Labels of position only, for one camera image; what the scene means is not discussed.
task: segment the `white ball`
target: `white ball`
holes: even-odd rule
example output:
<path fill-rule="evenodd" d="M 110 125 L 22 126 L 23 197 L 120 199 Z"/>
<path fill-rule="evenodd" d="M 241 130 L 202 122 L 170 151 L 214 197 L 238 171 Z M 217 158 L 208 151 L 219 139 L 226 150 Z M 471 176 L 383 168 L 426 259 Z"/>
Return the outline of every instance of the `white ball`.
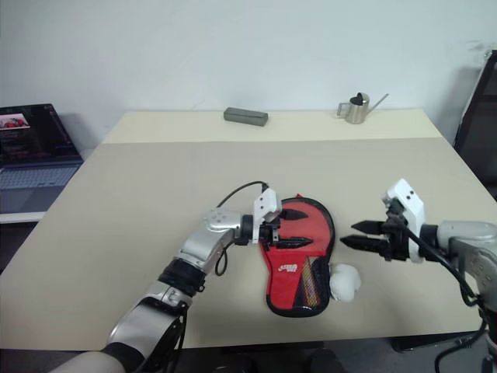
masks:
<path fill-rule="evenodd" d="M 348 264 L 338 264 L 329 281 L 333 298 L 342 302 L 351 302 L 360 285 L 359 271 Z"/>

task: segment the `printed logo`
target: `printed logo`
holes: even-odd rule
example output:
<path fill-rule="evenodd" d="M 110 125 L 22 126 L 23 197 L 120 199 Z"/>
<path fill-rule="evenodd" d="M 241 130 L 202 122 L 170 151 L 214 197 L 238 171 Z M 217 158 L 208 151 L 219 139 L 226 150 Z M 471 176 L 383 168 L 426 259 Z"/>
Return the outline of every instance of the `printed logo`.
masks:
<path fill-rule="evenodd" d="M 297 264 L 283 264 L 278 268 L 278 272 L 297 272 Z"/>

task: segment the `white wall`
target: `white wall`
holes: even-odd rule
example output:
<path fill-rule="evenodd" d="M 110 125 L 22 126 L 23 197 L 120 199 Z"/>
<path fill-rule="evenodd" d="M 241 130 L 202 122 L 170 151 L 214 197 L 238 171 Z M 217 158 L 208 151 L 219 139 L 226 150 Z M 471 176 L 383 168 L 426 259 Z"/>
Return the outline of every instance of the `white wall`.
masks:
<path fill-rule="evenodd" d="M 330 110 L 358 90 L 452 140 L 496 0 L 0 0 L 0 103 L 52 102 L 79 148 L 128 110 Z"/>

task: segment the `beige table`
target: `beige table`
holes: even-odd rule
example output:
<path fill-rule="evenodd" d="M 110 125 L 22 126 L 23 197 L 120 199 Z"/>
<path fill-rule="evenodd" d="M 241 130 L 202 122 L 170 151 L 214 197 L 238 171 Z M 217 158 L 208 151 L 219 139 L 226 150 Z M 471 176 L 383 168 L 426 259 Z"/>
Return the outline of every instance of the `beige table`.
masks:
<path fill-rule="evenodd" d="M 221 113 L 129 113 L 72 178 L 0 278 L 4 348 L 101 348 L 120 315 L 227 192 L 266 180 L 332 212 L 337 235 L 383 219 L 380 197 L 406 178 L 430 223 L 497 223 L 497 204 L 420 110 L 378 111 L 353 126 L 330 113 L 271 113 L 266 127 Z M 257 189 L 229 206 L 250 212 Z M 233 247 L 228 271 L 194 298 L 186 347 L 446 333 L 478 327 L 452 277 L 434 263 L 386 263 L 337 242 L 333 263 L 356 266 L 349 304 L 286 319 L 265 303 L 254 246 Z"/>

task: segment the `cable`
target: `cable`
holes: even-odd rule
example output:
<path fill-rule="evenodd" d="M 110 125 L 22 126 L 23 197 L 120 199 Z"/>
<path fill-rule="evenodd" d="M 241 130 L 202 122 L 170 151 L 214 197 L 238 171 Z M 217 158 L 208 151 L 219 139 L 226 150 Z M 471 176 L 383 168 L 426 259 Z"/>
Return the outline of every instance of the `cable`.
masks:
<path fill-rule="evenodd" d="M 442 361 L 442 359 L 450 354 L 453 354 L 456 351 L 462 350 L 463 348 L 471 347 L 471 345 L 485 333 L 486 327 L 487 322 L 483 319 L 481 321 L 480 329 L 478 329 L 470 338 L 466 339 L 464 342 L 458 344 L 457 346 L 448 348 L 447 350 L 440 352 L 435 359 L 435 372 L 440 373 L 440 362 Z"/>
<path fill-rule="evenodd" d="M 240 190 L 245 189 L 246 187 L 250 187 L 251 185 L 256 185 L 256 184 L 261 184 L 262 185 L 262 191 L 266 190 L 269 188 L 269 184 L 265 183 L 263 181 L 251 181 L 250 183 L 243 184 L 242 186 L 239 186 L 235 190 L 233 190 L 231 193 L 229 193 L 223 200 L 217 204 L 216 207 L 221 207 L 227 200 L 229 200 L 231 197 L 233 197 L 234 194 L 238 193 Z"/>
<path fill-rule="evenodd" d="M 466 282 L 464 277 L 454 268 L 452 264 L 444 257 L 442 254 L 434 249 L 432 246 L 428 245 L 422 239 L 420 239 L 417 235 L 415 235 L 411 229 L 409 229 L 404 222 L 397 216 L 390 215 L 390 218 L 395 222 L 395 224 L 414 242 L 419 248 L 424 249 L 426 252 L 430 253 L 437 262 L 442 264 L 452 276 L 455 277 L 459 285 L 461 286 L 461 292 L 464 292 L 467 296 L 471 298 L 477 298 L 477 295 L 473 292 L 469 284 Z"/>
<path fill-rule="evenodd" d="M 187 315 L 187 311 L 185 311 L 183 314 L 182 314 L 182 329 L 181 329 L 181 336 L 179 337 L 179 343 L 178 343 L 178 348 L 176 349 L 176 355 L 174 356 L 174 360 L 172 361 L 172 364 L 171 364 L 171 369 L 168 369 L 169 367 L 169 364 L 167 364 L 166 366 L 164 366 L 164 368 L 162 369 L 162 373 L 167 373 L 169 371 L 169 373 L 174 373 L 174 371 L 176 370 L 176 365 L 178 365 L 178 361 L 179 361 L 179 355 L 181 355 L 182 353 L 182 349 L 183 349 L 183 342 L 185 340 L 185 332 L 186 332 L 186 315 Z"/>
<path fill-rule="evenodd" d="M 226 250 L 228 250 L 228 247 L 230 247 L 232 244 L 233 244 L 233 241 L 231 241 L 230 243 L 228 243 L 223 248 L 223 253 L 221 254 L 221 256 L 219 257 L 219 259 L 217 260 L 216 267 L 214 268 L 214 273 L 216 274 L 216 276 L 220 277 L 220 276 L 222 276 L 224 274 L 224 272 L 226 272 L 226 269 L 228 268 L 228 253 L 226 253 Z M 221 259 L 223 259 L 223 257 L 224 257 L 223 269 L 219 270 L 219 263 L 221 262 Z"/>

